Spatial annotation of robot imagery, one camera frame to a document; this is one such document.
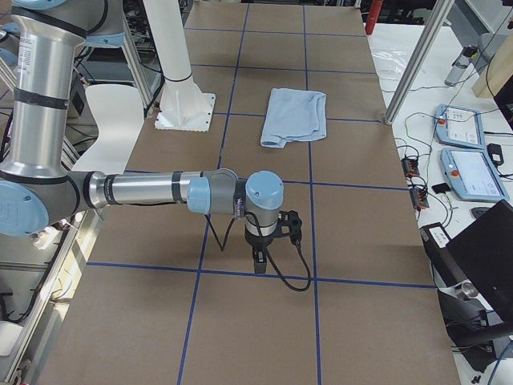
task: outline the black monitor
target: black monitor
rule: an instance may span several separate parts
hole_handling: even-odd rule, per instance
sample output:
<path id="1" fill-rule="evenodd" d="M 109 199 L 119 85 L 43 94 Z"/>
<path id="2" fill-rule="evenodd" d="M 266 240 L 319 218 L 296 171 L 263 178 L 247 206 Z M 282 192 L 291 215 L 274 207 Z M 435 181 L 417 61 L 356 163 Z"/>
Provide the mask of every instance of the black monitor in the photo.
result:
<path id="1" fill-rule="evenodd" d="M 513 322 L 513 207 L 498 202 L 447 249 L 499 317 Z"/>

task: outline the light blue cloth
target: light blue cloth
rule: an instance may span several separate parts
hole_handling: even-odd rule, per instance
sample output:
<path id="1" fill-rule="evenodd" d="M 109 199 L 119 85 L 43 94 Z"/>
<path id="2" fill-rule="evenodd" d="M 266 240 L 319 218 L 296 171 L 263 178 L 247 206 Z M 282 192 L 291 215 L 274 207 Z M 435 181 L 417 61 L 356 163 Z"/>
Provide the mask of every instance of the light blue cloth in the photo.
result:
<path id="1" fill-rule="evenodd" d="M 287 142 L 326 138 L 326 94 L 273 88 L 260 143 L 283 148 Z"/>

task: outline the red object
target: red object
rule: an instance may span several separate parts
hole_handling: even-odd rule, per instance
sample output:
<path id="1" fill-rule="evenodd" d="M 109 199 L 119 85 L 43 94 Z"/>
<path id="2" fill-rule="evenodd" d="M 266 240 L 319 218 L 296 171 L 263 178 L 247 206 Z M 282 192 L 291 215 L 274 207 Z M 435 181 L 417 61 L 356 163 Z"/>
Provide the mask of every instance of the red object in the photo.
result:
<path id="1" fill-rule="evenodd" d="M 383 0 L 372 0 L 369 16 L 367 17 L 366 33 L 372 34 L 374 26 L 378 22 L 379 13 L 382 11 Z"/>

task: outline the blue bordered tablet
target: blue bordered tablet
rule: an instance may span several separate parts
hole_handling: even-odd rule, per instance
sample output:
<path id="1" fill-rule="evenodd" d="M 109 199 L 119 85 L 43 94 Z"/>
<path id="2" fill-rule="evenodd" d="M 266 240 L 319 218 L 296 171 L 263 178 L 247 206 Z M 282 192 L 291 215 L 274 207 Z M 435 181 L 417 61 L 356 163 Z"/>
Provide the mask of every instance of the blue bordered tablet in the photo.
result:
<path id="1" fill-rule="evenodd" d="M 441 161 L 450 186 L 462 200 L 509 200 L 503 182 L 484 150 L 444 148 Z"/>
<path id="2" fill-rule="evenodd" d="M 435 115 L 436 135 L 440 143 L 463 148 L 485 148 L 480 111 L 440 104 Z"/>

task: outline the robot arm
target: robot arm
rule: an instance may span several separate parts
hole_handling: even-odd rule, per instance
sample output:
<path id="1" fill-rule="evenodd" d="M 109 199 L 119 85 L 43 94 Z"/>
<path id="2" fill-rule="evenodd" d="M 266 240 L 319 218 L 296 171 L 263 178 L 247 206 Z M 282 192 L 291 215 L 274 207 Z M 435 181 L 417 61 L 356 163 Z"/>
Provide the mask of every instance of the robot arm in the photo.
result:
<path id="1" fill-rule="evenodd" d="M 14 4 L 12 18 L 21 38 L 10 152 L 0 163 L 0 233 L 29 235 L 107 205 L 183 203 L 194 213 L 245 217 L 245 238 L 258 273 L 265 272 L 267 246 L 274 238 L 289 236 L 298 247 L 301 221 L 294 212 L 280 212 L 283 184 L 271 172 L 241 180 L 226 169 L 108 176 L 65 170 L 60 156 L 75 49 L 91 35 L 115 43 L 112 36 L 123 29 L 121 1 Z"/>

